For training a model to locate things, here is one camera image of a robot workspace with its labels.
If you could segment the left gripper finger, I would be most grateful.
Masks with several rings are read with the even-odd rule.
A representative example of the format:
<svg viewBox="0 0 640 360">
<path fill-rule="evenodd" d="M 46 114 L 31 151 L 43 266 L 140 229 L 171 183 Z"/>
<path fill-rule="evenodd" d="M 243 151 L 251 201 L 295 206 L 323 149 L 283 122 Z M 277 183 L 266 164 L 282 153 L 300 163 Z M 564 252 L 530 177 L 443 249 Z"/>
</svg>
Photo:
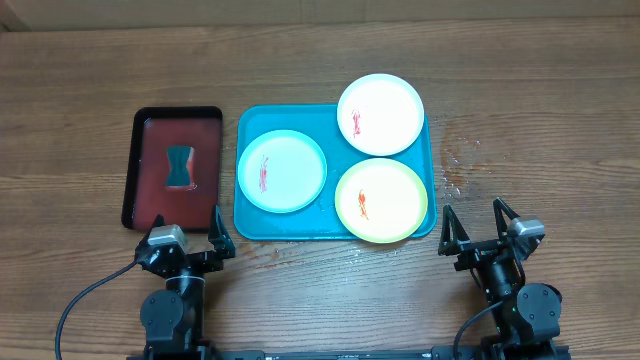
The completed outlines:
<svg viewBox="0 0 640 360">
<path fill-rule="evenodd" d="M 143 236 L 143 238 L 137 245 L 137 248 L 142 249 L 142 248 L 148 247 L 148 239 L 151 235 L 152 230 L 155 229 L 156 227 L 160 227 L 163 225 L 164 225 L 164 217 L 161 214 L 158 214 L 153 220 L 150 229 L 146 232 L 146 234 Z"/>
<path fill-rule="evenodd" d="M 212 208 L 208 241 L 213 245 L 214 251 L 220 259 L 231 259 L 235 257 L 236 248 L 224 225 L 221 210 L 218 205 Z"/>
</svg>

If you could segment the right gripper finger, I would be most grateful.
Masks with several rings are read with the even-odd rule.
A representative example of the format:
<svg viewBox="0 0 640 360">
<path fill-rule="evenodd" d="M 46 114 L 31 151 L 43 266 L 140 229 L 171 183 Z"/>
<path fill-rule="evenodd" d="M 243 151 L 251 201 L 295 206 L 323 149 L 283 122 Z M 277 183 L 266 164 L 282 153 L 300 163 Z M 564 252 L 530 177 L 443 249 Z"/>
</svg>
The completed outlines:
<svg viewBox="0 0 640 360">
<path fill-rule="evenodd" d="M 508 228 L 505 218 L 513 220 L 518 218 L 519 215 L 500 197 L 493 201 L 493 210 L 498 237 L 500 239 L 505 238 Z"/>
<path fill-rule="evenodd" d="M 442 215 L 442 231 L 438 254 L 440 256 L 453 256 L 466 251 L 471 244 L 471 240 L 449 204 L 443 207 Z"/>
</svg>

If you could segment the dark green sponge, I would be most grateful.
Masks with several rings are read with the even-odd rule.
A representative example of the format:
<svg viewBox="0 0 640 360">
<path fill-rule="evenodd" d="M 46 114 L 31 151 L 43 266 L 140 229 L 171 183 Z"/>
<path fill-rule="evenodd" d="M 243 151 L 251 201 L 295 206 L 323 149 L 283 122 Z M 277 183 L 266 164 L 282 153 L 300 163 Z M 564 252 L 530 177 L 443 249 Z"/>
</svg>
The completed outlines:
<svg viewBox="0 0 640 360">
<path fill-rule="evenodd" d="M 176 145 L 167 149 L 169 172 L 165 186 L 174 189 L 192 189 L 195 187 L 193 179 L 194 149 L 190 146 Z"/>
</svg>

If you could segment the yellow-green plate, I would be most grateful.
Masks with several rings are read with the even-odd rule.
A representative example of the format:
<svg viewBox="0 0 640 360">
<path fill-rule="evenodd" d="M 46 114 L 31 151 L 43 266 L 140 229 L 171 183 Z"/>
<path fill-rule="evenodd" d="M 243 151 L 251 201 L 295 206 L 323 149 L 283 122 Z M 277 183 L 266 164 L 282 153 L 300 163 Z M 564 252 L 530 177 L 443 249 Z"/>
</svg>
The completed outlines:
<svg viewBox="0 0 640 360">
<path fill-rule="evenodd" d="M 408 238 L 428 211 L 422 180 L 410 167 L 389 158 L 371 158 L 349 168 L 336 186 L 334 200 L 344 227 L 376 244 Z"/>
</svg>

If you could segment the light blue plate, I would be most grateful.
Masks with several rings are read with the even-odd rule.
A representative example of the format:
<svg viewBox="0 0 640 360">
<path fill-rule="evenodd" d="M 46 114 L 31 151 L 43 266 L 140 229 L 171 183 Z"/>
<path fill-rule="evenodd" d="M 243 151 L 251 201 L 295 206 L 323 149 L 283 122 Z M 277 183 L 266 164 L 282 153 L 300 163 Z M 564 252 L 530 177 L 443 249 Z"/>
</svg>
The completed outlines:
<svg viewBox="0 0 640 360">
<path fill-rule="evenodd" d="M 242 152 L 237 180 L 244 196 L 261 210 L 290 213 L 311 204 L 327 177 L 320 146 L 294 130 L 258 136 Z"/>
</svg>

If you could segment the white pink-rimmed plate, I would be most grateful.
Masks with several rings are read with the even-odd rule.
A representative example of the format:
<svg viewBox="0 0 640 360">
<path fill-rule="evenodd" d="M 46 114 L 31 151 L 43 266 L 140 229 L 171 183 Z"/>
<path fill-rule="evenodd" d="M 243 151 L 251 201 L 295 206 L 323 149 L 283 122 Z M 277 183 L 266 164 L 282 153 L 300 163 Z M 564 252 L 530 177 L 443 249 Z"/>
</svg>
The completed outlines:
<svg viewBox="0 0 640 360">
<path fill-rule="evenodd" d="M 425 123 L 423 102 L 404 79 L 365 75 L 349 84 L 337 104 L 337 124 L 346 141 L 372 156 L 391 156 L 409 148 Z"/>
</svg>

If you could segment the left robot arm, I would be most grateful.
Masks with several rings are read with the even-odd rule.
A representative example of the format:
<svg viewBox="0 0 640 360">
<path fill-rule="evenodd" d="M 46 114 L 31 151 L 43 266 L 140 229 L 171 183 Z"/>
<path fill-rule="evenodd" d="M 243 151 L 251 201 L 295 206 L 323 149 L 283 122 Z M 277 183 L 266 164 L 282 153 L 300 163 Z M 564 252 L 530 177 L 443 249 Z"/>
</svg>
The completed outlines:
<svg viewBox="0 0 640 360">
<path fill-rule="evenodd" d="M 188 239 L 178 225 L 166 225 L 159 215 L 135 249 L 143 270 L 165 280 L 165 287 L 142 303 L 145 359 L 220 359 L 203 336 L 205 275 L 221 271 L 236 254 L 220 207 L 214 206 L 208 230 L 211 250 L 189 253 Z"/>
</svg>

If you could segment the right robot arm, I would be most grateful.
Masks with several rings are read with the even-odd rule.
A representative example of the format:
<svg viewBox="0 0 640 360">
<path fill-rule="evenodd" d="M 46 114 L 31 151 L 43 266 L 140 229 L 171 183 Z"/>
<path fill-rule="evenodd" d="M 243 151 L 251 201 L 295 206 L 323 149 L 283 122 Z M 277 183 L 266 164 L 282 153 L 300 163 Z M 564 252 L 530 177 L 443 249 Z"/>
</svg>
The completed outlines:
<svg viewBox="0 0 640 360">
<path fill-rule="evenodd" d="M 569 359 L 566 346 L 554 339 L 560 334 L 562 295 L 544 283 L 529 283 L 523 262 L 545 237 L 544 224 L 537 217 L 517 214 L 504 200 L 493 201 L 497 237 L 474 242 L 453 208 L 443 207 L 440 256 L 454 256 L 454 268 L 471 274 L 487 306 L 466 320 L 453 344 L 434 347 L 435 359 Z M 463 346 L 467 329 L 486 315 L 496 333 L 475 346 Z"/>
</svg>

